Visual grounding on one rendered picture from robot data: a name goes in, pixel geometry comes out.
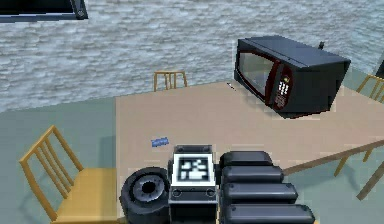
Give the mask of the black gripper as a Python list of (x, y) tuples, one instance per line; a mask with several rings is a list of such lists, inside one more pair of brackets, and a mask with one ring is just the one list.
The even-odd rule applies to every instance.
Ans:
[(128, 224), (169, 224), (167, 170), (146, 167), (130, 175), (119, 197)]

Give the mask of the yellow wooden chair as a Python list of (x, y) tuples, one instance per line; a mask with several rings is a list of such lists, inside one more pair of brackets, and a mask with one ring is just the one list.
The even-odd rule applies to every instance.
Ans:
[[(77, 169), (72, 178), (49, 137), (54, 135)], [(28, 160), (35, 155), (62, 196), (54, 209), (40, 188)], [(31, 191), (50, 219), (50, 224), (118, 224), (115, 168), (84, 168), (55, 125), (51, 125), (19, 160)]]
[[(367, 84), (367, 82), (370, 80), (370, 79), (373, 79), (375, 80), (375, 85), (372, 87), (372, 90), (371, 90), (371, 93), (369, 95), (369, 98), (374, 100), (374, 101), (378, 101), (380, 103), (383, 103), (384, 102), (384, 79), (382, 78), (379, 78), (377, 76), (373, 76), (373, 75), (367, 75), (366, 78), (363, 80), (363, 82), (360, 84), (360, 86), (357, 88), (356, 92), (360, 93), (361, 90), (365, 87), (365, 85)], [(369, 156), (371, 155), (373, 151), (373, 148), (372, 149), (369, 149), (366, 153), (365, 153), (365, 156), (363, 158), (363, 162), (366, 162), (369, 158)], [(344, 158), (342, 158), (334, 172), (334, 176), (336, 177), (340, 171), (343, 169), (346, 161), (348, 160), (349, 156), (346, 156)]]
[(183, 84), (185, 87), (188, 86), (187, 76), (183, 70), (159, 70), (155, 71), (153, 74), (153, 91), (157, 91), (158, 86), (158, 77), (163, 76), (165, 82), (165, 89), (176, 89), (177, 88), (177, 75), (180, 74), (182, 76)]

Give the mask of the small blue flat card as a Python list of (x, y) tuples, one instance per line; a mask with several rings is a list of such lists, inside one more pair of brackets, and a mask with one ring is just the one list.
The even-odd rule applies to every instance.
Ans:
[(168, 143), (169, 143), (169, 140), (167, 137), (158, 138), (151, 141), (151, 144), (153, 147), (164, 146), (164, 145), (167, 145)]

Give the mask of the beige wooden table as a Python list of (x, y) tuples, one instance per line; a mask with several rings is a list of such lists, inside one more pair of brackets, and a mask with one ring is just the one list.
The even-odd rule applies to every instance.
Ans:
[[(164, 167), (177, 145), (264, 150), (285, 174), (384, 146), (384, 104), (340, 88), (328, 112), (283, 119), (237, 82), (120, 96), (116, 106), (117, 183), (147, 166)], [(153, 147), (151, 141), (169, 143)]]

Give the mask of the black microwave oven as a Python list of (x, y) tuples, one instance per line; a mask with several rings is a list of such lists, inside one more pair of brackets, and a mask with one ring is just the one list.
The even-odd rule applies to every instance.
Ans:
[(351, 60), (273, 35), (237, 42), (234, 79), (283, 118), (331, 109)]

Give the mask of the dark framed wall picture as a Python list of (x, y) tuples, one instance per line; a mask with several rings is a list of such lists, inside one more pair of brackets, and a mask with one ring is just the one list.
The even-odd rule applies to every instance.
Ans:
[(87, 18), (84, 0), (0, 0), (0, 23)]

